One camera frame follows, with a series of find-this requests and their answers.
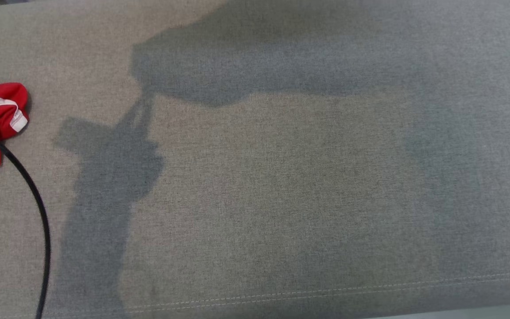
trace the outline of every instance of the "sofa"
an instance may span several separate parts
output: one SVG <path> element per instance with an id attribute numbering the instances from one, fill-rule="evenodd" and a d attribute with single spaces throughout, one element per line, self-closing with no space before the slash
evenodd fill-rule
<path id="1" fill-rule="evenodd" d="M 510 1 L 10 4 L 4 82 L 47 319 L 510 304 Z M 4 160 L 0 319 L 43 259 Z"/>

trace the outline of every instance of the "black cord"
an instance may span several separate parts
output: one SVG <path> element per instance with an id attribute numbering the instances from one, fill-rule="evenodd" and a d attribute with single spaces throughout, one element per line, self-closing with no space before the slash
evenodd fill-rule
<path id="1" fill-rule="evenodd" d="M 37 307 L 37 314 L 35 319 L 41 319 L 43 316 L 44 303 L 46 300 L 46 291 L 48 289 L 48 278 L 50 274 L 50 228 L 48 226 L 48 216 L 46 215 L 46 209 L 44 208 L 43 199 L 39 194 L 39 190 L 35 186 L 33 179 L 27 172 L 27 170 L 22 166 L 21 162 L 13 155 L 11 151 L 8 150 L 1 142 L 0 142 L 0 151 L 13 163 L 13 165 L 17 168 L 17 170 L 21 173 L 35 200 L 37 205 L 39 206 L 39 212 L 42 220 L 42 228 L 44 229 L 44 275 L 42 277 L 42 287 L 41 287 L 41 295 L 39 297 L 39 306 Z"/>

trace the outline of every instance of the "couch cushion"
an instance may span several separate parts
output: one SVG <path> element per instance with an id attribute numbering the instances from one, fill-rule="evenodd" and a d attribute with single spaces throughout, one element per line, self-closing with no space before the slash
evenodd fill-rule
<path id="1" fill-rule="evenodd" d="M 0 6 L 10 81 L 47 318 L 510 303 L 510 1 Z M 0 318 L 34 313 L 43 244 L 4 160 Z"/>

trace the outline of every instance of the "white stitching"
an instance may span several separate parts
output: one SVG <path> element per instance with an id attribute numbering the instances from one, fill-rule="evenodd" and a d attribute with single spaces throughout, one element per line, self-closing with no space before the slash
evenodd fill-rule
<path id="1" fill-rule="evenodd" d="M 426 283 L 439 283 L 439 282 L 442 282 L 442 281 L 464 280 L 464 279 L 474 279 L 474 278 L 494 277 L 494 276 L 507 276 L 507 275 L 510 275 L 510 273 L 496 274 L 496 275 L 471 276 L 471 277 L 459 277 L 459 278 L 429 280 L 429 281 L 417 281 L 415 283 L 401 283 L 401 284 L 389 284 L 389 285 L 370 285 L 370 286 L 363 286 L 363 287 L 348 287 L 348 288 L 319 289 L 319 290 L 308 290 L 308 291 L 265 293 L 263 295 L 226 297 L 226 298 L 204 299 L 204 300 L 195 300 L 195 301 L 180 301 L 178 303 L 159 303 L 157 305 L 144 305 L 144 306 L 126 307 L 125 309 L 135 309 L 135 308 L 139 308 L 139 307 L 157 307 L 157 306 L 168 306 L 168 305 L 180 305 L 180 304 L 183 304 L 183 303 L 206 303 L 208 301 L 246 299 L 246 298 L 253 298 L 253 297 L 272 297 L 272 296 L 283 296 L 283 295 L 297 295 L 297 294 L 301 294 L 301 293 L 317 293 L 317 292 L 329 292 L 329 291 L 343 291 L 343 290 L 355 290 L 355 289 L 370 289 L 370 288 L 395 287 L 395 286 L 399 286 L 399 285 L 414 285 L 414 284 L 426 284 Z"/>
<path id="2" fill-rule="evenodd" d="M 144 313 L 144 312 L 154 312 L 154 311 L 192 309 L 192 308 L 197 308 L 197 307 L 216 307 L 216 306 L 224 306 L 224 305 L 238 305 L 238 304 L 241 304 L 241 303 L 265 303 L 265 302 L 269 302 L 269 301 L 280 301 L 280 300 L 310 299 L 310 298 L 334 297 L 334 296 L 346 296 L 346 295 L 363 295 L 363 294 L 366 294 L 366 293 L 404 291 L 404 290 L 424 289 L 424 288 L 433 288 L 433 287 L 445 287 L 445 286 L 448 286 L 448 285 L 484 283 L 484 282 L 489 282 L 489 281 L 502 281 L 502 280 L 510 280 L 510 278 L 478 280 L 478 281 L 469 281 L 469 282 L 465 282 L 465 283 L 451 283 L 451 284 L 442 284 L 442 285 L 428 285 L 428 286 L 424 286 L 424 287 L 411 287 L 411 288 L 401 288 L 401 289 L 385 289 L 385 290 L 376 290 L 376 291 L 330 293 L 330 294 L 327 294 L 327 295 L 298 296 L 298 297 L 286 297 L 286 298 L 275 298 L 275 299 L 260 299 L 260 300 L 249 300 L 249 301 L 236 301 L 234 303 L 212 303 L 212 304 L 208 304 L 208 305 L 195 305 L 195 306 L 187 306 L 187 307 L 167 307 L 167 308 L 160 308 L 160 309 L 140 310 L 140 311 L 125 311 L 125 312 L 120 311 L 120 312 L 117 312 L 117 313 Z M 116 313 L 96 313 L 96 314 L 92 314 L 92 315 L 69 315 L 69 316 L 65 316 L 65 317 L 49 317 L 48 319 L 98 317 L 100 315 L 115 315 L 115 314 Z"/>
<path id="3" fill-rule="evenodd" d="M 428 280 L 428 281 L 417 281 L 413 283 L 400 283 L 400 284 L 389 284 L 389 285 L 372 285 L 372 286 L 362 286 L 362 287 L 347 287 L 347 288 L 334 288 L 334 289 L 319 289 L 319 290 L 308 290 L 308 291 L 294 291 L 294 292 L 278 292 L 278 293 L 265 293 L 262 295 L 249 295 L 249 296 L 237 296 L 237 297 L 225 297 L 225 298 L 214 298 L 214 299 L 204 299 L 204 300 L 193 300 L 193 301 L 179 301 L 175 303 L 158 303 L 154 305 L 141 305 L 141 306 L 131 306 L 131 307 L 118 307 L 118 308 L 109 308 L 109 309 L 98 309 L 95 311 L 63 311 L 63 312 L 49 312 L 46 313 L 47 315 L 60 315 L 60 314 L 67 314 L 67 313 L 87 313 L 87 312 L 96 312 L 96 311 L 115 311 L 115 310 L 124 310 L 124 309 L 137 309 L 142 307 L 158 307 L 158 306 L 170 306 L 170 305 L 182 305 L 185 303 L 206 303 L 209 301 L 220 301 L 220 300 L 234 300 L 234 299 L 247 299 L 247 298 L 257 298 L 257 297 L 272 297 L 272 296 L 283 296 L 283 295 L 295 295 L 295 294 L 302 294 L 302 293 L 318 293 L 318 292 L 329 292 L 329 291 L 344 291 L 344 290 L 355 290 L 355 289 L 368 289 L 368 288 L 383 288 L 383 287 L 395 287 L 400 285 L 415 285 L 415 284 L 426 284 L 426 283 L 439 283 L 443 281 L 452 281 L 452 280 L 464 280 L 464 279 L 475 279 L 475 278 L 484 278 L 484 277 L 495 277 L 495 276 L 508 276 L 510 275 L 510 272 L 505 272 L 503 274 L 492 274 L 492 275 L 480 275 L 480 276 L 469 276 L 469 277 L 456 277 L 456 278 L 448 278 L 448 279 L 438 279 L 438 280 Z M 479 282 L 486 282 L 487 280 L 480 280 L 480 281 L 472 281 L 469 283 L 479 283 Z M 415 287 L 413 289 L 417 288 L 429 288 L 431 286 L 425 286 L 425 287 Z M 17 317 L 28 317 L 31 315 L 7 315 L 4 317 L 0 317 L 0 319 L 7 319 L 7 318 L 17 318 Z M 51 317 L 52 318 L 71 318 L 71 317 Z"/>

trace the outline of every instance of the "black cable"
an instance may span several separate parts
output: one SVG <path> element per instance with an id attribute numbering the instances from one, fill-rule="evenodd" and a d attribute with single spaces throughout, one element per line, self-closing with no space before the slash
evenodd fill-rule
<path id="1" fill-rule="evenodd" d="M 33 179 L 27 172 L 27 170 L 22 166 L 21 162 L 13 155 L 11 151 L 8 150 L 1 142 L 0 142 L 0 151 L 13 163 L 13 165 L 17 168 L 17 170 L 21 173 L 35 200 L 37 205 L 39 206 L 39 212 L 42 220 L 42 228 L 44 229 L 44 275 L 42 277 L 42 287 L 41 287 L 41 295 L 39 297 L 39 306 L 37 307 L 37 313 L 35 319 L 41 319 L 43 316 L 44 303 L 46 300 L 46 291 L 48 289 L 48 278 L 50 274 L 50 228 L 48 225 L 48 216 L 46 215 L 46 209 L 44 208 L 43 199 L 39 194 L 39 190 L 35 186 Z"/>

